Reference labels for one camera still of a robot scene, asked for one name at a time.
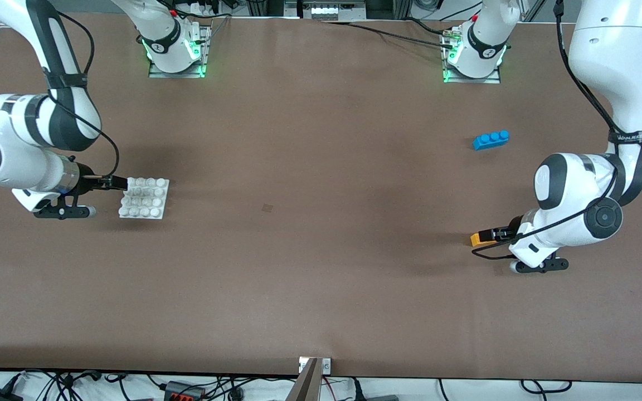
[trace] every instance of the white floor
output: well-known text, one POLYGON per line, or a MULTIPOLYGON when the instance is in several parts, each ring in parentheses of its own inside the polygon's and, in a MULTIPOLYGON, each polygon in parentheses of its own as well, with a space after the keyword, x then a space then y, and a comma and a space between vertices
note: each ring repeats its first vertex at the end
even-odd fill
MULTIPOLYGON (((5 386, 15 371, 0 371, 0 388, 5 386)), ((158 383, 169 380, 184 383, 209 383, 214 378, 208 376, 163 376, 153 375, 158 383)), ((333 383, 337 401, 354 399, 355 391, 353 381, 347 378, 330 378, 341 380, 333 383)), ((438 381, 435 379, 359 379, 366 398, 394 394, 400 401, 443 401, 438 381)), ((27 373, 16 382, 14 392, 22 396, 25 401, 34 401, 41 390, 48 383, 48 378, 43 373, 27 373)), ((449 401, 542 401, 540 395, 525 393, 515 380, 443 380, 449 401)), ((145 375, 130 375, 123 380, 125 391, 131 400, 152 399, 163 400, 163 392, 153 385, 145 375)), ((292 387, 291 381, 266 382, 256 380, 244 385, 244 399, 247 401, 270 401, 286 398, 292 387)), ((565 383, 542 382, 545 390, 560 388, 565 383)), ((107 383, 101 379, 94 382, 82 379, 74 385, 82 401, 124 401, 118 383, 107 383)), ((58 396, 56 387, 48 396, 48 401, 55 401, 58 396)), ((585 399, 590 401, 623 401, 629 399, 642 399, 642 384, 622 383, 574 383, 571 390, 561 394, 548 394, 548 401, 571 401, 585 399)), ((331 393, 326 386, 321 390, 321 401, 333 401, 331 393)))

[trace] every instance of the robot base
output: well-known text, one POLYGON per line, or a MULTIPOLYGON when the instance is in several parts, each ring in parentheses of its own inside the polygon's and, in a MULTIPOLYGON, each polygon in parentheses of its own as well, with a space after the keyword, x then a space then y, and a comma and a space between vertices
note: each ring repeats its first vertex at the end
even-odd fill
POLYGON ((194 43, 191 43, 189 46, 189 51, 191 54, 197 55, 199 53, 200 58, 192 63, 188 68, 177 73, 167 73, 161 71, 153 61, 150 61, 150 69, 148 69, 149 78, 205 78, 207 73, 207 56, 210 53, 210 37, 212 31, 209 26, 200 26, 200 35, 199 38, 194 43))
POLYGON ((440 43, 449 44, 453 46, 452 49, 443 48, 442 53, 440 54, 442 58, 442 81, 443 82, 460 82, 464 84, 499 84, 499 67, 495 67, 489 76, 484 78, 470 78, 469 76, 463 75, 461 72, 449 63, 448 60, 458 56, 458 51, 461 48, 461 37, 462 34, 459 32, 459 26, 453 26, 449 30, 443 32, 440 35, 440 43))

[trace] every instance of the black strap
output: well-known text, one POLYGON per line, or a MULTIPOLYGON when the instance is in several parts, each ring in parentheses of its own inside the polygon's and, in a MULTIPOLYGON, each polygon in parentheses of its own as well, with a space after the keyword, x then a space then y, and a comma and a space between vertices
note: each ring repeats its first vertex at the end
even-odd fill
POLYGON ((467 31, 467 39, 469 40, 469 44, 477 50, 477 53, 479 54, 479 58, 492 58, 494 57, 499 51, 504 48, 504 45, 507 43, 507 41, 503 41, 500 44, 496 44, 494 46, 490 46, 487 43, 484 43, 480 41, 477 36, 474 35, 474 25, 471 25, 469 27, 469 30, 467 31))
POLYGON ((143 36, 143 42, 145 43, 146 46, 150 50, 152 50, 155 53, 158 54, 164 54, 168 52, 168 49, 170 46, 173 46, 176 41, 180 38, 180 33, 181 33, 181 28, 180 28, 180 23, 178 20, 174 19, 175 21, 175 26, 173 27, 173 31, 168 34, 168 36, 165 36, 164 38, 160 38, 156 41, 153 41, 152 39, 148 39, 145 36, 143 36))
POLYGON ((46 84, 49 89, 64 89, 73 86, 86 88, 89 84, 89 77, 84 73, 58 75, 44 69, 43 75, 46 76, 46 84))
POLYGON ((630 132, 627 134, 618 133, 614 130, 609 131, 609 142, 616 145, 631 145, 637 144, 642 147, 642 130, 630 132))

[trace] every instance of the electrical cable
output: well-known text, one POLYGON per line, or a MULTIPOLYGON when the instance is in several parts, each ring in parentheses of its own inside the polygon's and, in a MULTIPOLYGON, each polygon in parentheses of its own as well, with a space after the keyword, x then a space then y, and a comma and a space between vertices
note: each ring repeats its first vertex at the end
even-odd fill
POLYGON ((331 383, 328 382, 328 378, 324 376, 323 380, 326 382, 326 387, 328 388, 329 393, 331 393, 331 398, 333 398, 333 401, 338 401, 336 399, 336 394, 333 393, 333 388, 331 387, 331 383))
POLYGON ((212 40, 212 38, 214 38, 214 37, 215 37, 215 35, 217 34, 217 31, 221 30, 222 26, 224 26, 224 25, 225 25, 225 23, 227 23, 227 21, 229 21, 231 18, 232 18, 232 16, 231 16, 231 15, 229 15, 229 16, 225 16, 225 18, 222 20, 222 22, 220 23, 220 25, 219 25, 219 26, 217 26, 217 28, 215 28, 215 30, 214 30, 214 31, 212 31, 212 33, 210 34, 210 40, 212 40))
POLYGON ((445 386, 442 383, 442 379, 437 379, 437 382, 440 383, 440 391, 442 393, 442 397, 445 399, 445 401, 450 401, 448 395, 445 394, 445 386))
POLYGON ((125 392, 125 388, 123 387, 123 379, 118 380, 118 385, 120 386, 120 392, 123 394, 123 398, 125 398, 125 401, 130 401, 130 398, 128 398, 128 394, 125 392))
POLYGON ((588 88, 583 82, 579 81, 578 78, 576 78, 575 75, 573 75, 573 71, 571 71, 571 66, 568 65, 568 54, 566 53, 566 48, 563 43, 563 29, 561 28, 561 15, 556 16, 556 38, 558 40, 558 52, 561 55, 561 61, 563 62, 563 66, 566 68, 566 72, 568 72, 568 75, 571 77, 571 81, 573 81, 574 84, 578 87, 579 91, 588 99, 588 102, 590 102, 591 106, 596 109, 596 111, 599 112, 601 117, 604 119, 606 124, 609 126, 609 129, 616 130, 619 134, 624 134, 619 127, 617 127, 616 123, 614 120, 609 116, 609 112, 604 109, 603 105, 599 102, 599 100, 594 96, 594 94, 591 92, 591 89, 588 88))
POLYGON ((48 393, 51 391, 51 388, 53 388, 55 381, 56 381, 55 378, 51 378, 51 380, 49 380, 48 383, 43 386, 43 388, 41 389, 41 392, 38 394, 38 397, 36 397, 35 401, 38 401, 38 399, 42 395, 43 395, 43 401, 46 401, 46 398, 48 398, 48 393))
POLYGON ((254 378, 254 379, 244 380, 241 383, 239 383, 238 385, 232 386, 232 388, 230 388, 229 390, 222 390, 221 394, 216 394, 215 396, 213 396, 211 398, 208 398, 208 399, 209 399, 209 401, 212 401, 213 399, 216 399, 216 398, 219 398, 219 397, 223 397, 225 394, 229 393, 230 391, 234 390, 235 388, 240 388, 241 386, 243 386, 243 385, 245 385, 245 384, 247 384, 249 382, 253 382, 254 380, 257 380, 257 379, 254 378))
POLYGON ((397 33, 391 33, 391 32, 377 30, 376 28, 371 28, 369 26, 354 25, 353 23, 349 23, 347 26, 353 26, 354 28, 361 28, 362 30, 371 31, 371 32, 375 32, 375 33, 380 33, 381 35, 392 36, 394 38, 399 38, 399 39, 402 39, 404 41, 422 43, 422 44, 426 44, 426 45, 429 45, 429 46, 435 46, 435 47, 441 47, 441 48, 453 48, 449 44, 435 43, 435 42, 431 42, 431 41, 424 41, 424 40, 418 39, 418 38, 410 38, 408 36, 398 35, 397 33))
POLYGON ((91 35, 91 31, 89 31, 86 26, 84 26, 82 23, 74 20, 72 17, 65 15, 61 11, 57 11, 60 16, 63 18, 68 19, 69 21, 73 22, 75 25, 77 25, 79 28, 81 28, 89 38, 89 43, 91 44, 91 52, 89 53, 89 60, 86 62, 86 68, 84 68, 84 74, 89 73, 89 69, 91 69, 91 64, 94 63, 94 56, 96 55, 96 41, 94 41, 94 37, 91 35))
POLYGON ((356 398, 355 401, 366 401, 365 395, 363 395, 363 389, 361 388, 361 383, 357 378, 351 378, 353 380, 353 385, 356 388, 356 398))
POLYGON ((425 25, 418 18, 413 18, 412 16, 407 16, 407 17, 403 18, 403 21, 413 21, 413 22, 417 23, 418 25, 420 25, 420 27, 423 28, 423 30, 426 30, 426 31, 428 31, 430 33, 434 33, 436 35, 441 35, 442 31, 443 31, 443 30, 433 30, 433 28, 430 28, 430 26, 425 25))
MULTIPOLYGON (((265 2, 265 1, 266 0, 253 0, 252 2, 257 3, 257 2, 265 2)), ((210 16, 198 15, 195 13, 188 13, 187 11, 178 10, 178 8, 175 5, 166 3, 164 0, 157 0, 157 2, 167 7, 168 10, 175 11, 175 13, 182 18, 187 18, 188 16, 194 16, 196 18, 208 19, 208 18, 216 18, 219 16, 232 16, 230 13, 222 13, 222 14, 210 15, 210 16)))
POLYGON ((150 375, 145 375, 145 376, 147 376, 148 380, 150 380, 153 383, 153 385, 157 386, 157 388, 160 389, 160 391, 165 391, 165 388, 168 386, 166 383, 156 382, 155 380, 153 380, 153 377, 150 375))
POLYGON ((542 401, 546 401, 546 394, 559 394, 559 393, 565 393, 571 389, 571 386, 573 386, 573 381, 569 380, 567 381, 567 385, 564 388, 559 388, 556 390, 545 390, 543 386, 536 380, 526 380, 522 379, 519 381, 519 385, 522 386, 522 390, 526 391, 529 394, 534 394, 534 395, 540 395, 542 396, 542 401), (532 382, 535 386, 537 386, 538 390, 530 390, 527 388, 524 382, 530 381, 532 382))
POLYGON ((464 13, 464 11, 472 10, 472 8, 475 8, 475 7, 477 7, 477 6, 481 6, 481 5, 482 5, 482 2, 479 2, 479 3, 475 4, 475 5, 470 6, 470 7, 462 8, 462 10, 457 11, 456 13, 451 13, 451 15, 445 16, 445 17, 443 17, 443 18, 440 18, 438 21, 444 21, 444 20, 446 20, 446 19, 448 19, 448 18, 451 18, 451 17, 453 17, 453 16, 456 16, 456 15, 457 15, 457 14, 459 14, 459 13, 464 13))
POLYGON ((442 7, 443 1, 444 0, 413 0, 413 3, 420 9, 435 12, 442 7))

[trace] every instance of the metal bracket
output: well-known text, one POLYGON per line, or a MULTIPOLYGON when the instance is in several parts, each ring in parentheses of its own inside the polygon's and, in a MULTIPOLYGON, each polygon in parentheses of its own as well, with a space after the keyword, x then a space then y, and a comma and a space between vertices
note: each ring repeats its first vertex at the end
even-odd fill
POLYGON ((556 252, 554 252, 537 267, 529 267, 522 261, 514 261, 509 264, 509 268, 514 272, 520 273, 565 271, 568 269, 568 260, 562 257, 556 257, 556 252))
POLYGON ((304 370, 306 367, 306 363, 308 363, 308 360, 312 358, 317 358, 321 360, 321 366, 323 370, 321 373, 323 373, 324 376, 330 376, 331 375, 331 358, 321 358, 321 357, 301 357, 299 358, 299 373, 304 370))
POLYGON ((207 73, 207 57, 210 54, 210 39, 212 30, 209 26, 200 26, 199 31, 193 30, 193 38, 189 43, 189 52, 199 54, 200 58, 188 68, 178 73, 166 73, 150 62, 149 78, 205 78, 207 73))
POLYGON ((321 391, 321 377, 323 376, 322 360, 323 358, 306 358, 301 374, 296 379, 286 401, 318 401, 321 391))

